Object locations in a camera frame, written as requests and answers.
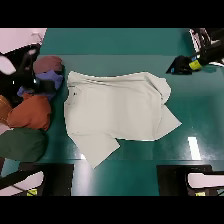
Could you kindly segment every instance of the maroon cloth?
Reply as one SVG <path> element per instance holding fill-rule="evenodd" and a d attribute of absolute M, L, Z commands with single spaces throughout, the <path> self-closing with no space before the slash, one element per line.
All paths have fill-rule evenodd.
<path fill-rule="evenodd" d="M 41 74 L 50 70 L 61 72 L 62 60 L 58 56 L 44 56 L 34 62 L 33 70 L 36 74 Z"/>

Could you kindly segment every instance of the pile of clothes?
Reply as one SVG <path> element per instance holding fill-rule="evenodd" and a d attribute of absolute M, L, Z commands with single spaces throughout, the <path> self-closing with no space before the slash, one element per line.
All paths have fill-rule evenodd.
<path fill-rule="evenodd" d="M 33 64 L 36 76 L 52 80 L 58 90 L 63 81 L 62 60 L 57 56 L 45 56 Z M 46 135 L 50 126 L 50 101 L 55 94 L 35 94 L 23 87 L 17 95 L 22 102 L 13 108 L 7 96 L 0 95 L 0 157 L 21 162 L 35 162 L 43 156 Z"/>

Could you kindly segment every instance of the purple cloth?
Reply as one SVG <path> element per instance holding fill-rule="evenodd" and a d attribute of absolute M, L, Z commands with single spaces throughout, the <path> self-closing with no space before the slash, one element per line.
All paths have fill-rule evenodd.
<path fill-rule="evenodd" d="M 63 81 L 63 76 L 56 74 L 54 70 L 50 70 L 49 72 L 46 72 L 46 73 L 37 74 L 36 77 L 42 80 L 54 81 L 56 90 L 59 89 Z M 32 93 L 32 91 L 26 90 L 21 86 L 17 92 L 17 95 L 22 97 L 23 93 Z M 35 94 L 35 95 L 46 96 L 49 101 L 52 100 L 52 98 L 55 96 L 55 94 L 49 94 L 49 93 L 41 93 L 41 94 Z"/>

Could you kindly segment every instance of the brown cloth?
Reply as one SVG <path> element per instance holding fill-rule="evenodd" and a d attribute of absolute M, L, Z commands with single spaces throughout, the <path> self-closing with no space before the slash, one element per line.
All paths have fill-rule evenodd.
<path fill-rule="evenodd" d="M 50 70 L 61 72 L 62 60 L 58 56 L 44 56 L 34 62 L 33 70 L 36 74 L 41 74 Z"/>
<path fill-rule="evenodd" d="M 8 117 L 8 113 L 11 110 L 12 110 L 12 107 L 9 101 L 4 96 L 0 95 L 0 123 L 8 125 L 7 117 Z"/>
<path fill-rule="evenodd" d="M 11 128 L 47 130 L 50 126 L 51 106 L 46 96 L 23 94 L 24 101 L 8 114 Z"/>

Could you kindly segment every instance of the orange cloth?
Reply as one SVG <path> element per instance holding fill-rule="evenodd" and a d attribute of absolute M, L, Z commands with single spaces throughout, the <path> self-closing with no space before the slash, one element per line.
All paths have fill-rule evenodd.
<path fill-rule="evenodd" d="M 0 95 L 0 123 L 8 125 L 7 117 L 8 117 L 8 113 L 11 110 L 12 110 L 12 107 L 9 101 L 4 96 Z"/>
<path fill-rule="evenodd" d="M 23 94 L 24 101 L 8 114 L 11 128 L 44 129 L 50 126 L 51 106 L 46 96 Z"/>

